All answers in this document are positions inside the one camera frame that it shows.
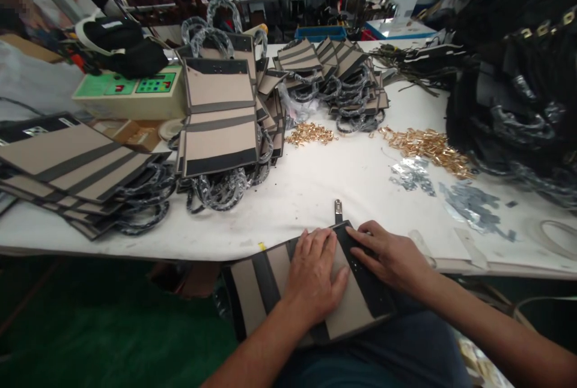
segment hand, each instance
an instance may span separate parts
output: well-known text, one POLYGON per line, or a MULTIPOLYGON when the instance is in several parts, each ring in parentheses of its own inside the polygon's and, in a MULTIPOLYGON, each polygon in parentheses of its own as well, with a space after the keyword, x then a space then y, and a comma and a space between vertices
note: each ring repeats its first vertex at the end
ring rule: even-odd
POLYGON ((427 284, 428 278, 435 274, 410 238, 389 233, 376 221, 362 224, 358 231, 347 227, 347 232, 353 239, 375 252, 378 260, 368 256, 360 247, 352 248, 351 254, 383 283, 398 291, 415 297, 427 284))
POLYGON ((282 301, 307 325, 322 322, 339 305, 350 268, 342 267, 331 282, 337 235, 331 229, 305 231, 295 248, 282 301))

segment left hand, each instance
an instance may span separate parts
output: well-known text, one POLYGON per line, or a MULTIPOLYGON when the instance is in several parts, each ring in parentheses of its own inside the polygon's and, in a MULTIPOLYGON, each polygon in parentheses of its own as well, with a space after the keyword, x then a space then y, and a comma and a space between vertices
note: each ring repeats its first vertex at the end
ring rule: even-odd
POLYGON ((331 229, 302 233, 290 264, 282 301, 307 325, 307 330, 337 308, 347 286, 350 268, 342 267, 331 282, 337 235, 331 229))

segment black bag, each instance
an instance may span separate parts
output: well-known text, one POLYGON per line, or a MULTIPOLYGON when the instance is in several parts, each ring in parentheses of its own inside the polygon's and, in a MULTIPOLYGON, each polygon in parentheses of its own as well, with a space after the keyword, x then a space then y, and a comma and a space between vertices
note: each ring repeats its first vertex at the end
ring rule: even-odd
POLYGON ((156 38, 145 36, 133 20, 93 16, 81 20, 75 32, 104 68, 127 79, 150 77, 168 65, 163 47, 156 38))

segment green control panel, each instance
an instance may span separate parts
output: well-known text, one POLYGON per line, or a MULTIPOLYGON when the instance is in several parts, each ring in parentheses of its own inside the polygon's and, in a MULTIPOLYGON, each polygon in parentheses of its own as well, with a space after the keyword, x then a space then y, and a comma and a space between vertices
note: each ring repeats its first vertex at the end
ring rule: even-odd
POLYGON ((136 94, 156 94, 159 92, 170 92, 174 84, 176 73, 159 73, 152 77, 141 79, 136 94))
POLYGON ((100 76, 87 74, 78 88, 75 97, 103 97, 109 95, 131 94, 166 94, 173 91, 172 87, 177 76, 178 66, 168 66, 165 72, 155 74, 145 79, 129 80, 115 73, 102 73, 100 76))

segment stack of bag panels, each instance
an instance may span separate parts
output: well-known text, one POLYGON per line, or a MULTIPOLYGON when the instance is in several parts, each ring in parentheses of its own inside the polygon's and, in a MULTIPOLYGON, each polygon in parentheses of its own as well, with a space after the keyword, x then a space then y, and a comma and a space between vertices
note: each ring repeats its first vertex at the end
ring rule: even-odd
POLYGON ((34 118, 0 128, 0 190, 53 211, 89 240, 113 226, 138 235, 168 211, 166 158, 132 151, 70 114, 34 118), (149 222, 131 221, 147 208, 157 208, 149 222))
POLYGON ((278 71, 288 72, 285 102, 301 107, 314 99, 326 101, 340 132, 374 131, 384 120, 389 103, 383 74, 358 44, 327 37, 314 47, 306 39, 296 40, 279 51, 273 63, 278 71), (350 128, 343 127, 344 122, 350 128))
MULTIPOLYGON (((194 25, 194 20, 184 24, 187 29, 194 25)), ((232 209, 282 156, 285 112, 275 87, 286 77, 267 69, 266 42, 263 57, 256 60, 252 36, 219 31, 200 20, 197 26, 190 44, 179 50, 188 115, 180 133, 177 172, 182 177, 179 191, 189 192, 193 214, 204 208, 232 209), (200 202, 197 208, 193 197, 200 202)))

